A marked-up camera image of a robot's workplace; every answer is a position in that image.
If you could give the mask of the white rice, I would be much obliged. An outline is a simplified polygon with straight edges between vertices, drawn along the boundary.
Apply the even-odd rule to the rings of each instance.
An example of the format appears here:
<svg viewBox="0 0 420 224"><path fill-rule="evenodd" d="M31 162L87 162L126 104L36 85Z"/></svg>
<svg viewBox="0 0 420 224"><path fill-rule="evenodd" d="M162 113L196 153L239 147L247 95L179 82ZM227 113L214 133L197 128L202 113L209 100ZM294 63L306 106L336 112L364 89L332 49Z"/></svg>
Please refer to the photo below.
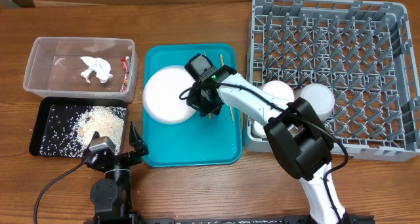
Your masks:
<svg viewBox="0 0 420 224"><path fill-rule="evenodd" d="M39 154L81 157L96 132L109 137L119 152L126 115L127 109L120 106L54 104L47 116Z"/></svg>

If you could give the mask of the white round plate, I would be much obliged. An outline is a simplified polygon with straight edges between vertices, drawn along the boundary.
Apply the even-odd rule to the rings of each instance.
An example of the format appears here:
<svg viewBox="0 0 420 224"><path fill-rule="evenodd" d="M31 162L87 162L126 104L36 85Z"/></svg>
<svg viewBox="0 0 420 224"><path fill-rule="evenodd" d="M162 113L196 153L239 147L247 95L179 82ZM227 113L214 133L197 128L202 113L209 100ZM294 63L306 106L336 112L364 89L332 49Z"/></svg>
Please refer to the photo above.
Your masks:
<svg viewBox="0 0 420 224"><path fill-rule="evenodd" d="M188 120L196 111L179 96L193 83L183 66L171 65L158 70L144 86L144 109L159 123L171 125Z"/></svg>

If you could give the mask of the white napkin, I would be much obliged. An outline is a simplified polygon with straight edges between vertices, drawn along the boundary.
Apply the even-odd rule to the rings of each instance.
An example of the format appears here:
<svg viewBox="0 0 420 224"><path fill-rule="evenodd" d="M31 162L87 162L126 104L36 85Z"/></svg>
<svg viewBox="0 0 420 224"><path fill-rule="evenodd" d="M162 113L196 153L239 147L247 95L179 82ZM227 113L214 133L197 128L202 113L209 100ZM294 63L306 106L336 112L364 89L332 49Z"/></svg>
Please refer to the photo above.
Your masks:
<svg viewBox="0 0 420 224"><path fill-rule="evenodd" d="M87 83L90 83L89 76L93 72L96 74L95 77L99 79L100 83L106 83L113 77L111 74L111 64L103 58L81 56L80 59L87 65L87 69L81 73L81 76L85 78Z"/></svg>

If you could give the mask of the white pink bowl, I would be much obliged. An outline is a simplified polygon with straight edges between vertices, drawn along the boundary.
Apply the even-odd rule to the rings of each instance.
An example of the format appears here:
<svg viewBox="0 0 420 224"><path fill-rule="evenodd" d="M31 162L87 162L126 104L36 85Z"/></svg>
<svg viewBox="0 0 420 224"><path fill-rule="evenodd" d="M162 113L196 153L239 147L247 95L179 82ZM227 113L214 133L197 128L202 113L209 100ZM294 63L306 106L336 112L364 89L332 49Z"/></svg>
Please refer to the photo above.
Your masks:
<svg viewBox="0 0 420 224"><path fill-rule="evenodd" d="M269 81L265 83L263 86L261 86L261 90L268 93L269 95L272 95L279 99L285 99L289 102L293 102L295 100L295 94L292 88L290 88L288 84L282 81L278 81L278 80Z"/></svg>

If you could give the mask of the red snack wrapper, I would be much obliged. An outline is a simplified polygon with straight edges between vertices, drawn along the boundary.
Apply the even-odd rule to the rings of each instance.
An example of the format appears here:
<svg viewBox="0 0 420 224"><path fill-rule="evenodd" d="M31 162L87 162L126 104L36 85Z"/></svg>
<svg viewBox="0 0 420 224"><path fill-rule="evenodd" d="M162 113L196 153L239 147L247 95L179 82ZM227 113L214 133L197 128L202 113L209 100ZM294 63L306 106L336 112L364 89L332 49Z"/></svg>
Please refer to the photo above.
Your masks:
<svg viewBox="0 0 420 224"><path fill-rule="evenodd" d="M129 56L126 56L125 58L121 59L121 65L122 65L122 68L124 69L124 78L123 78L123 83L120 89L121 92L124 92L128 86L130 60L131 59Z"/></svg>

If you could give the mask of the grey bowl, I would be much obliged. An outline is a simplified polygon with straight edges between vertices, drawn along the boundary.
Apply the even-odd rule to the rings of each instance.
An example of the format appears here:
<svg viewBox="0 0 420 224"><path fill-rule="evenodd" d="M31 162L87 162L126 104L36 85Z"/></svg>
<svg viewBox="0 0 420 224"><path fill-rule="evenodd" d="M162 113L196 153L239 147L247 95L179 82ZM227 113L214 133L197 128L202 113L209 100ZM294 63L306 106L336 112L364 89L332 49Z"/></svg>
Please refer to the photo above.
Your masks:
<svg viewBox="0 0 420 224"><path fill-rule="evenodd" d="M335 106L335 97L330 88L319 83L312 83L295 93L295 99L305 99L313 107L322 122L326 121Z"/></svg>

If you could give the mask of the white paper cup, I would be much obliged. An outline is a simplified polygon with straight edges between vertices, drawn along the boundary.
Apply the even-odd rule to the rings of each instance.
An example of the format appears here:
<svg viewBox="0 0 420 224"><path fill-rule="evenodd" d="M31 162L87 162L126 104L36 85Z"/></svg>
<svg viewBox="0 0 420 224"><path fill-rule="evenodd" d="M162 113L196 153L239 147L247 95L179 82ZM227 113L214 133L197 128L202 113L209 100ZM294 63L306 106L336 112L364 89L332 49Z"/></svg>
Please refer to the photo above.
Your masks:
<svg viewBox="0 0 420 224"><path fill-rule="evenodd" d="M252 120L251 134L254 138L266 139L264 127L256 120Z"/></svg>

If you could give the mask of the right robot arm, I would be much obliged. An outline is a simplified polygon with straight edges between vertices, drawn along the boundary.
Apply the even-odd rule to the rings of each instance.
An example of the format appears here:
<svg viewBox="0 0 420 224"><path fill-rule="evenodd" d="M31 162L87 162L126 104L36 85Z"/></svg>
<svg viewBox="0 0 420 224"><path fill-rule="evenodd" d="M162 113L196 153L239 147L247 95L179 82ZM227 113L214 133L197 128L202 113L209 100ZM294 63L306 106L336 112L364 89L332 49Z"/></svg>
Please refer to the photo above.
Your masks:
<svg viewBox="0 0 420 224"><path fill-rule="evenodd" d="M265 93L235 69L217 68L207 56L197 54L185 65L193 85L179 98L201 116L217 115L223 105L237 108L261 124L279 165L300 181L310 205L313 223L348 223L332 173L346 165L333 166L331 150L339 141L324 127L308 101L288 102Z"/></svg>

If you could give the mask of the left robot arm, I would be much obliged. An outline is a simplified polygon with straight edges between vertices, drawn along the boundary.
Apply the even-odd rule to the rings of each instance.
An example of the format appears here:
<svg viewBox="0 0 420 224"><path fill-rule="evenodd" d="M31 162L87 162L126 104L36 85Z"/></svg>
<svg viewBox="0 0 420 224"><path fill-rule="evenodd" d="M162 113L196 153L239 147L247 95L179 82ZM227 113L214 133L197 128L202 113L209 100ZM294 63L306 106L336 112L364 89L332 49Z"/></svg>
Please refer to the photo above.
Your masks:
<svg viewBox="0 0 420 224"><path fill-rule="evenodd" d="M130 124L129 145L132 151L116 153L116 146L107 137L94 132L89 146L83 151L82 160L88 168L104 174L90 191L94 204L93 223L144 223L142 216L133 210L131 167L142 163L149 153L148 147L136 126Z"/></svg>

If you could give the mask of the grey dishwasher rack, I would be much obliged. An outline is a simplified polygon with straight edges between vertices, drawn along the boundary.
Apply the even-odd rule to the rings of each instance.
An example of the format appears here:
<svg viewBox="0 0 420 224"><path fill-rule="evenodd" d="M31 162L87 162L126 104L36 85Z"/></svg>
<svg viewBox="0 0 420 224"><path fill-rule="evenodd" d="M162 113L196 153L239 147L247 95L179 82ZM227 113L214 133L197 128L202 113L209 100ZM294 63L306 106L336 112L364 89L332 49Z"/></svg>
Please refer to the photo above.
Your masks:
<svg viewBox="0 0 420 224"><path fill-rule="evenodd" d="M294 91L321 83L335 95L326 129L335 154L405 162L419 155L419 79L400 3L253 0L247 80Z"/></svg>

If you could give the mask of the black tray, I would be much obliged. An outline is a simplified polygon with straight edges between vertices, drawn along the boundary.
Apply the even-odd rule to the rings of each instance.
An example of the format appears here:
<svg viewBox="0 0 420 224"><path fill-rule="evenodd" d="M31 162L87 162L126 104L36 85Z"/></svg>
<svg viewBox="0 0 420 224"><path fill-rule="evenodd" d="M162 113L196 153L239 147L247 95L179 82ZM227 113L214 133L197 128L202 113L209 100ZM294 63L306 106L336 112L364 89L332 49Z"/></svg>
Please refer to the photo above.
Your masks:
<svg viewBox="0 0 420 224"><path fill-rule="evenodd" d="M127 103L121 100L115 99L78 99L78 98L62 98L62 97L47 97L41 101L39 106L39 111L37 114L37 119L35 122L35 127L33 129L33 134L31 137L29 152L33 156L41 156L39 154L39 149L42 141L43 130L45 129L47 123L47 116L49 114L50 107L54 104L63 104L63 105L84 105L84 106L120 106L127 109ZM125 136L125 131L123 132L123 138L121 141L121 148L117 154L122 151L123 139Z"/></svg>

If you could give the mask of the teal serving tray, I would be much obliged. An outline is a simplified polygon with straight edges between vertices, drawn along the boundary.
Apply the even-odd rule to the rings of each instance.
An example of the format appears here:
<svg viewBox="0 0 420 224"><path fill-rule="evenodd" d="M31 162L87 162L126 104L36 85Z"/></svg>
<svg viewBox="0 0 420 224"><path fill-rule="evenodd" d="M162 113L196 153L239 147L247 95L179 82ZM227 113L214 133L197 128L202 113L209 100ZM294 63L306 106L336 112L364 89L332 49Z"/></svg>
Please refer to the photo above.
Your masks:
<svg viewBox="0 0 420 224"><path fill-rule="evenodd" d="M184 66L193 56L206 52L217 68L224 63L236 68L236 54L225 43L189 45L160 45L151 48L145 57L144 81L147 82L158 70L170 66ZM177 166L206 166L232 164L242 155L242 117L233 108L234 122L229 106L224 105L218 116L201 117L196 112L185 122L165 125L143 112L142 137L149 155L145 162L156 168Z"/></svg>

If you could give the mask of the clear plastic bin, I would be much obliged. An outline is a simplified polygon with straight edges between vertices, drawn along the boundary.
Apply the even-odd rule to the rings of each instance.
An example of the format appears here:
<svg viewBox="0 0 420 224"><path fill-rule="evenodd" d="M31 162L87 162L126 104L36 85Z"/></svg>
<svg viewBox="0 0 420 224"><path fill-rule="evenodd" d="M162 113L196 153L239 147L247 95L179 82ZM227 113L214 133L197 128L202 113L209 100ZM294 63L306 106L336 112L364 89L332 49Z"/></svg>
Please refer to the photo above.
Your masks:
<svg viewBox="0 0 420 224"><path fill-rule="evenodd" d="M113 75L100 83L95 73L90 83L81 76L87 65L81 56L103 58ZM121 59L130 57L128 86L121 92L124 69ZM132 39L103 37L38 37L31 48L23 88L40 97L117 99L131 102L137 83L138 58Z"/></svg>

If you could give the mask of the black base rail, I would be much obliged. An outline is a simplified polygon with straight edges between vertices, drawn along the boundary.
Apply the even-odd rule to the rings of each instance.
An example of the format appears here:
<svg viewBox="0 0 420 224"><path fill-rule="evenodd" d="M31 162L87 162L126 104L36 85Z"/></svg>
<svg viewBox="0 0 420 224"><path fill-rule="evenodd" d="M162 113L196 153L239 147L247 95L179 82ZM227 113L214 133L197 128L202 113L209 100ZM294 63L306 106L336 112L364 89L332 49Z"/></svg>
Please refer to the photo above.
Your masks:
<svg viewBox="0 0 420 224"><path fill-rule="evenodd" d="M86 221L84 223L102 223L96 221ZM103 223L140 223L140 224L305 224L316 223L311 220L309 215L288 215L278 218L264 218L264 219L187 219L175 220L173 218L154 218L154 219L139 219L133 222L130 219L127 221L106 221ZM350 214L345 218L345 223L350 224L375 224L373 216L357 216Z"/></svg>

